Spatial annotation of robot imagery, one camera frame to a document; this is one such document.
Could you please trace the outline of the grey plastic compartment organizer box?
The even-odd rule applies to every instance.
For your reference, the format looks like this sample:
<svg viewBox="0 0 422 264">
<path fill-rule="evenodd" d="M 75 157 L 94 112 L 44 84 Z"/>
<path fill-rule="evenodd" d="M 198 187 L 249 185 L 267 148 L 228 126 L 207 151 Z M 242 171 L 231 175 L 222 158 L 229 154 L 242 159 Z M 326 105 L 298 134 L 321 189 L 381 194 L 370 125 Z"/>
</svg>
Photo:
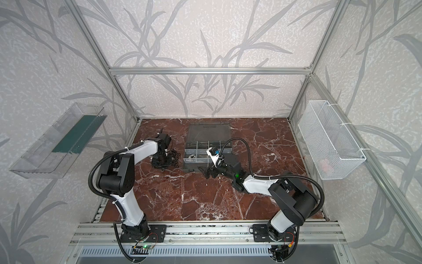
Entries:
<svg viewBox="0 0 422 264">
<path fill-rule="evenodd" d="M 184 172 L 199 172 L 198 166 L 207 168 L 213 165 L 206 151 L 210 147 L 219 150 L 231 138 L 229 123 L 193 123 L 189 125 L 185 143 L 183 166 Z"/>
</svg>

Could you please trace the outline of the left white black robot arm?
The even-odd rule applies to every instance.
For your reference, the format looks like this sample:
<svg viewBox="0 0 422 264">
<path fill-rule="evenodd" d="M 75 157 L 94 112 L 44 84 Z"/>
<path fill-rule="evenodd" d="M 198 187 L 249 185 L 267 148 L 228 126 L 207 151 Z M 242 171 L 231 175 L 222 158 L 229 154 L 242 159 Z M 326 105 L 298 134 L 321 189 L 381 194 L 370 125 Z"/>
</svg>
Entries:
<svg viewBox="0 0 422 264">
<path fill-rule="evenodd" d="M 145 213 L 134 194 L 135 165 L 152 157 L 153 168 L 166 169 L 177 163 L 178 153 L 169 151 L 171 137 L 159 133 L 155 138 L 142 140 L 119 151 L 108 151 L 91 169 L 88 178 L 90 190 L 107 198 L 117 207 L 122 217 L 122 229 L 138 237 L 149 235 Z"/>
</svg>

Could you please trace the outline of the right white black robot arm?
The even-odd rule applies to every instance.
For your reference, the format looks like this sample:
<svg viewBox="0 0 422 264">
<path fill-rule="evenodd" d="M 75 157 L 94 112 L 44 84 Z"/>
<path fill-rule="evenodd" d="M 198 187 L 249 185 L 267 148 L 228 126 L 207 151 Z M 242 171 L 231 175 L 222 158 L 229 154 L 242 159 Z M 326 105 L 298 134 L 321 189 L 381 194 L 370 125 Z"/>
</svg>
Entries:
<svg viewBox="0 0 422 264">
<path fill-rule="evenodd" d="M 315 180 L 294 175 L 258 176 L 243 170 L 239 161 L 227 163 L 220 152 L 208 152 L 212 165 L 199 166 L 205 178 L 224 176 L 239 192 L 271 197 L 279 211 L 267 223 L 269 236 L 278 241 L 294 227 L 299 228 L 307 218 L 322 209 L 325 202 L 323 188 Z"/>
</svg>

